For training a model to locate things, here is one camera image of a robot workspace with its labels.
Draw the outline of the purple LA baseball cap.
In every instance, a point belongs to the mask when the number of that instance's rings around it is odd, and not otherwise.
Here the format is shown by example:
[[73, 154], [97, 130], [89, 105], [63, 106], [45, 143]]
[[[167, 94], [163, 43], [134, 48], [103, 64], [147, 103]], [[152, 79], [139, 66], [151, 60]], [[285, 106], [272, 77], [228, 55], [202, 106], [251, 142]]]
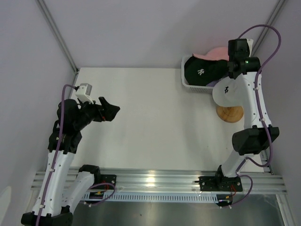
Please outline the purple LA baseball cap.
[[206, 87], [214, 87], [218, 82], [220, 82], [222, 79], [215, 80], [210, 82], [209, 84], [206, 85]]

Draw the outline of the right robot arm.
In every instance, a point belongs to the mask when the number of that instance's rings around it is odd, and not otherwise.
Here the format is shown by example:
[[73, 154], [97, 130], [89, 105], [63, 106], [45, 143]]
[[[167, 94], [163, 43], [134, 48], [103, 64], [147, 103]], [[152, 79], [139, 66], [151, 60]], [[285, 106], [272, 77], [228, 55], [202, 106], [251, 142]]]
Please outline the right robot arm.
[[240, 106], [244, 111], [244, 128], [232, 135], [233, 151], [219, 166], [214, 184], [225, 190], [247, 160], [271, 147], [279, 136], [279, 128], [272, 125], [266, 111], [261, 89], [261, 63], [251, 57], [247, 39], [228, 42], [228, 76], [213, 89], [214, 102], [221, 107]]

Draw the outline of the dark green NY cap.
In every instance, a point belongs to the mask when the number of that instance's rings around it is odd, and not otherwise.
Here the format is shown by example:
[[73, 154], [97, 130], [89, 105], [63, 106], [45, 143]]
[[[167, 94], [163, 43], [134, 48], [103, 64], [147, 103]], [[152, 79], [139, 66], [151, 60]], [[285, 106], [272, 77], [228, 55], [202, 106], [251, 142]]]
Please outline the dark green NY cap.
[[184, 77], [189, 85], [207, 86], [228, 75], [228, 61], [204, 60], [191, 56], [184, 63]]

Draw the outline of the white plastic basket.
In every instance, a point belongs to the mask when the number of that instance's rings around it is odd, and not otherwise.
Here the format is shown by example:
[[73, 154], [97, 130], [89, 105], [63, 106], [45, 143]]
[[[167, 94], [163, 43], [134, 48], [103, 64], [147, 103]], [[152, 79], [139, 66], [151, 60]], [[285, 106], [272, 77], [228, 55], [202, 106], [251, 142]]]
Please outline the white plastic basket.
[[206, 94], [212, 94], [213, 87], [206, 87], [206, 86], [194, 86], [194, 85], [189, 85], [184, 77], [184, 63], [193, 55], [189, 56], [184, 56], [182, 58], [181, 62], [181, 80], [182, 80], [182, 85], [184, 88], [190, 92], [194, 93], [206, 93]]

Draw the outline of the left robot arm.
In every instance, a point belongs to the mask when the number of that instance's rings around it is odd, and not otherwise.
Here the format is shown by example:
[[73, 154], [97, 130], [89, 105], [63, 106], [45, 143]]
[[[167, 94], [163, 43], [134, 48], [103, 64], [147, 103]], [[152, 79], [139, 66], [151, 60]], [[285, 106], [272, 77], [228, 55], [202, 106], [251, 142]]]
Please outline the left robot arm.
[[100, 104], [79, 99], [62, 100], [58, 105], [58, 120], [49, 137], [48, 162], [41, 190], [33, 209], [22, 215], [24, 226], [70, 226], [73, 213], [89, 189], [104, 187], [116, 191], [112, 182], [102, 179], [95, 165], [83, 165], [70, 188], [64, 185], [70, 165], [82, 139], [81, 131], [91, 122], [112, 121], [120, 107], [111, 105], [104, 97]]

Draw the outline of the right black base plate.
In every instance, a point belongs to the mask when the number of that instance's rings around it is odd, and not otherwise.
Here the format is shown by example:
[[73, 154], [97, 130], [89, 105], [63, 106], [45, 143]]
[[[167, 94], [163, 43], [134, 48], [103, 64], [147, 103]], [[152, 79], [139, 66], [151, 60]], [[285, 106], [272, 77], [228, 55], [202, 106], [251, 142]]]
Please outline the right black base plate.
[[243, 187], [239, 177], [228, 178], [217, 176], [200, 176], [195, 183], [205, 192], [242, 192]]

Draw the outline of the white NY baseball cap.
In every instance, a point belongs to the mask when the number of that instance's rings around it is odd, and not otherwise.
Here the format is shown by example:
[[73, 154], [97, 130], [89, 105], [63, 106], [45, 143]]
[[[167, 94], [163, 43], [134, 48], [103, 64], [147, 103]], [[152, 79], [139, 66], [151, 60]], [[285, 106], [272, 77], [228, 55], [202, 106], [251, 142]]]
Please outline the white NY baseball cap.
[[226, 77], [220, 80], [212, 91], [214, 102], [222, 107], [243, 106], [244, 90], [246, 83], [237, 78]]

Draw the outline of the aluminium mounting rail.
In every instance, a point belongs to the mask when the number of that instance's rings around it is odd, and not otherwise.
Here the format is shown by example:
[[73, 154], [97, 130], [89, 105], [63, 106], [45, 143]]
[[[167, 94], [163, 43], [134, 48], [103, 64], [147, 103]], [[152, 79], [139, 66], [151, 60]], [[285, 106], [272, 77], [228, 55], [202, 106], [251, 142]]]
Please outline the aluminium mounting rail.
[[[193, 193], [199, 192], [195, 182], [200, 176], [213, 176], [212, 171], [100, 169], [102, 174], [117, 176], [117, 191], [129, 193]], [[251, 194], [287, 194], [281, 176], [269, 173], [247, 173], [253, 179]]]

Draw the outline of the right aluminium corner post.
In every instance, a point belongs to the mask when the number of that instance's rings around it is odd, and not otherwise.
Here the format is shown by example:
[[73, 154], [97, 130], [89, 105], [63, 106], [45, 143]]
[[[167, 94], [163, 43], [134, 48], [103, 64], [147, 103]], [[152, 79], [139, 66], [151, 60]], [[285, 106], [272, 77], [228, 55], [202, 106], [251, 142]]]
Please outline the right aluminium corner post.
[[[274, 26], [288, 2], [289, 2], [288, 0], [277, 0], [275, 7], [273, 8], [265, 24], [269, 26]], [[259, 37], [256, 39], [253, 45], [252, 56], [256, 55], [261, 45], [263, 44], [264, 40], [267, 38], [268, 33], [269, 33], [269, 28], [267, 27], [261, 28]]]

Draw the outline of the aluminium corner post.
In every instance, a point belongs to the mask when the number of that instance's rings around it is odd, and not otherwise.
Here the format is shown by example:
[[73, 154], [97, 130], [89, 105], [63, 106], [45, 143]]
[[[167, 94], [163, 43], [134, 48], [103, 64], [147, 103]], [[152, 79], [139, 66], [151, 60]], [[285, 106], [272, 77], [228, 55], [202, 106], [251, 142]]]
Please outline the aluminium corner post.
[[[289, 2], [288, 0], [277, 0], [275, 7], [273, 8], [265, 24], [269, 26], [274, 26], [288, 2]], [[267, 27], [261, 28], [259, 37], [256, 39], [253, 45], [252, 56], [256, 55], [261, 45], [263, 44], [264, 40], [267, 38], [268, 33], [269, 33], [269, 28]]]
[[46, 2], [44, 0], [35, 0], [35, 3], [39, 7], [40, 12], [42, 13], [48, 27], [50, 28], [59, 48], [61, 49], [64, 57], [68, 61], [71, 69], [73, 70], [74, 74], [77, 74], [79, 69], [76, 66], [76, 63], [75, 63], [73, 57], [71, 56], [69, 48], [67, 47], [67, 44], [66, 44], [63, 36], [61, 35], [61, 32], [50, 12]]

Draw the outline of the pink baseball cap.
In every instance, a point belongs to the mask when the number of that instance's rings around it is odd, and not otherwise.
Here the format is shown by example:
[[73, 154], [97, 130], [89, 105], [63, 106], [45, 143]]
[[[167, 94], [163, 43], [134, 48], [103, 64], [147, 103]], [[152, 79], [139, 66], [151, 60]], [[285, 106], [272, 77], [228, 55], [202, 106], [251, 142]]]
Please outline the pink baseball cap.
[[198, 59], [208, 60], [208, 61], [218, 61], [226, 60], [229, 61], [228, 48], [227, 47], [217, 47], [208, 51], [205, 55], [192, 54]]

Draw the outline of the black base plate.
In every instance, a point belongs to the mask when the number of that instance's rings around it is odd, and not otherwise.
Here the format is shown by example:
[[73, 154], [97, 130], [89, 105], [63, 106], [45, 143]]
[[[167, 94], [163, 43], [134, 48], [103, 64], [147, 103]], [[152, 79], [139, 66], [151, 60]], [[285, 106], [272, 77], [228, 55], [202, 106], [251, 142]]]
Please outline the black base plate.
[[[101, 183], [110, 183], [113, 184], [114, 186], [116, 185], [117, 182], [117, 175], [114, 174], [102, 174], [101, 175]], [[104, 191], [112, 190], [111, 185], [102, 185], [100, 186], [100, 189]]]
[[228, 178], [217, 176], [200, 176], [195, 183], [205, 192], [242, 192], [243, 187], [239, 177]]

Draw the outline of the left aluminium corner post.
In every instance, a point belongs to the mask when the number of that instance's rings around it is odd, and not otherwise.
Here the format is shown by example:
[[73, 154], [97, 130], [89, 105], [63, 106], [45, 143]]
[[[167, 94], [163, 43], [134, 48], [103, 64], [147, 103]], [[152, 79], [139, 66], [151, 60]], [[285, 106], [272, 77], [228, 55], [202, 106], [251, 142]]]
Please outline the left aluminium corner post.
[[61, 35], [61, 32], [50, 12], [46, 2], [44, 0], [35, 0], [35, 3], [39, 7], [40, 12], [42, 13], [48, 27], [50, 28], [59, 48], [61, 49], [64, 57], [68, 61], [71, 69], [73, 70], [74, 74], [77, 74], [79, 69], [76, 66], [76, 63], [75, 63], [73, 57], [71, 56], [69, 48], [67, 47], [67, 44], [66, 44], [63, 36]]

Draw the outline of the wooden hat stand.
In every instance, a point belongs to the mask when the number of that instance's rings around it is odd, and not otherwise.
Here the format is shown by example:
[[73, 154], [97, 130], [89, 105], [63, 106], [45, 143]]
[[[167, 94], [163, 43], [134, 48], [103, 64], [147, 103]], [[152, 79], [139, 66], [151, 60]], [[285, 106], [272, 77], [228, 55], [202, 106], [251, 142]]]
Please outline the wooden hat stand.
[[221, 120], [228, 123], [236, 123], [244, 116], [244, 110], [241, 106], [222, 107], [218, 105], [216, 113]]

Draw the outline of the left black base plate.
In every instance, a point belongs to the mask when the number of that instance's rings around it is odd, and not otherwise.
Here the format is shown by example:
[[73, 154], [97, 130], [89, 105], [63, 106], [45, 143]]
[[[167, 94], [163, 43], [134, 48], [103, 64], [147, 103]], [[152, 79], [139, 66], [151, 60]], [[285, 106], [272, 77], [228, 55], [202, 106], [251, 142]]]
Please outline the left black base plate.
[[[114, 174], [102, 174], [101, 175], [101, 183], [110, 183], [113, 184], [114, 186], [116, 185], [117, 182], [117, 175]], [[111, 185], [102, 185], [100, 186], [100, 189], [104, 191], [112, 190]]]

